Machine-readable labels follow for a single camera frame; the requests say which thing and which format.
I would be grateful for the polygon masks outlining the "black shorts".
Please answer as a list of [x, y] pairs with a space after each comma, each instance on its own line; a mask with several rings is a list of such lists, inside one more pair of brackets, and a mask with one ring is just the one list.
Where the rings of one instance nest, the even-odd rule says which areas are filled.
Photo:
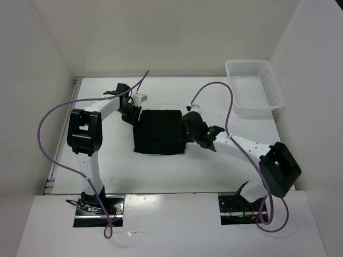
[[134, 152], [150, 155], [184, 154], [186, 140], [180, 110], [143, 110], [133, 127]]

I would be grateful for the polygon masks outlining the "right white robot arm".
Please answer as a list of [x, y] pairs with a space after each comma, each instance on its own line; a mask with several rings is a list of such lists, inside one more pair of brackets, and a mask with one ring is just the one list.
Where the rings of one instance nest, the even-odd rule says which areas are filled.
[[273, 145], [254, 142], [227, 134], [218, 126], [208, 126], [197, 112], [182, 117], [185, 133], [201, 148], [228, 154], [258, 166], [260, 180], [244, 183], [235, 197], [236, 207], [248, 210], [255, 201], [271, 194], [284, 198], [302, 171], [287, 146], [282, 142]]

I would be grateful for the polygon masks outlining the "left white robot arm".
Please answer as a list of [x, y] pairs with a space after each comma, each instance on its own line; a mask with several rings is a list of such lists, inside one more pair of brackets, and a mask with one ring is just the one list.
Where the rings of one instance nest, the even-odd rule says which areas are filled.
[[113, 112], [122, 115], [122, 120], [130, 125], [138, 121], [141, 104], [147, 96], [119, 83], [115, 90], [106, 91], [103, 97], [85, 109], [74, 108], [70, 113], [67, 144], [76, 155], [83, 188], [79, 205], [95, 214], [107, 208], [105, 186], [100, 177], [99, 150], [103, 142], [102, 122]]

